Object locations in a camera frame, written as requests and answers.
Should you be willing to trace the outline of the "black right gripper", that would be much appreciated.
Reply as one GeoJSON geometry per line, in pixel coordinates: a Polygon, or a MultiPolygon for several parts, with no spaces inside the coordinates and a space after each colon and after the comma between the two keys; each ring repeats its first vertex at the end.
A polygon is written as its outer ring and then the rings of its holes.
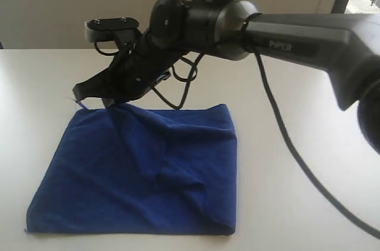
{"type": "Polygon", "coordinates": [[[108,109],[140,99],[163,73],[187,53],[186,49],[158,47],[150,30],[146,30],[129,54],[120,53],[110,67],[76,84],[72,89],[75,100],[98,98],[108,109]]]}

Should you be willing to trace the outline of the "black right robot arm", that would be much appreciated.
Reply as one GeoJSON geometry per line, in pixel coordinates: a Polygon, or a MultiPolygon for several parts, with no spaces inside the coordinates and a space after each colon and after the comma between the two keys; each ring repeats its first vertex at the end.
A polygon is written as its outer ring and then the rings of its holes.
{"type": "Polygon", "coordinates": [[[90,43],[115,42],[112,63],[76,84],[75,98],[140,99],[189,52],[239,61],[269,56],[326,72],[341,110],[357,103],[359,127],[379,149],[379,15],[262,14],[249,1],[158,0],[145,32],[133,18],[85,24],[90,43]]]}

